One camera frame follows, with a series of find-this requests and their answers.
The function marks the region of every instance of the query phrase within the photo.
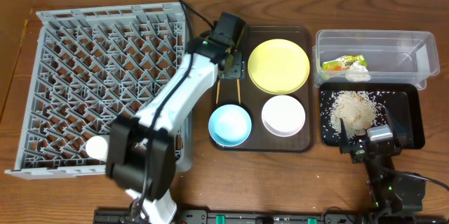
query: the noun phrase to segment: dish rack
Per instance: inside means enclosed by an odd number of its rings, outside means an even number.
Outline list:
[[[187,42],[179,3],[36,13],[39,35],[19,150],[24,179],[105,173],[86,141],[132,117],[175,74]],[[176,171],[193,164],[192,113],[175,137]]]

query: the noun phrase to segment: blue bowl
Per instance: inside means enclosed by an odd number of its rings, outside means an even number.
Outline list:
[[[238,105],[223,105],[209,119],[209,134],[221,146],[234,147],[246,140],[251,133],[251,118]]]

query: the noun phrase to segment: green tape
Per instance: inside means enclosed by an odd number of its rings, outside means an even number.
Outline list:
[[[217,224],[226,224],[226,218],[225,218],[225,216],[217,216],[216,218],[216,223]]]
[[[313,218],[307,219],[307,224],[317,224],[317,223],[318,223],[318,221],[316,219],[313,219]]]

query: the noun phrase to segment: wooden surface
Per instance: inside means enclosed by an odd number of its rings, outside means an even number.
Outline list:
[[[0,117],[19,56],[20,38],[34,0],[0,0]]]
[[[174,0],[36,0],[34,11]],[[436,37],[441,73],[420,92],[427,144],[394,157],[398,170],[449,183],[449,0],[186,0],[209,19],[222,11],[248,24],[302,25],[320,29],[426,30]],[[194,19],[196,33],[206,29]],[[0,123],[0,170],[14,167],[41,23],[35,14]],[[362,164],[319,139],[304,154],[221,152],[209,142],[211,92],[194,109],[194,166],[172,183],[180,206],[215,210],[322,213],[328,206],[362,210],[374,206]],[[0,174],[0,223],[91,223],[97,206],[127,207],[124,192],[104,176],[21,180]],[[428,183],[423,214],[449,218],[449,194]]]

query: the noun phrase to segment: clear plastic bin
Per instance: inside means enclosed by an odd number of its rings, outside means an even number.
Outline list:
[[[316,34],[314,85],[348,82],[347,72],[323,70],[323,62],[363,54],[373,83],[413,84],[426,88],[426,78],[440,72],[434,35],[418,31],[321,30]]]

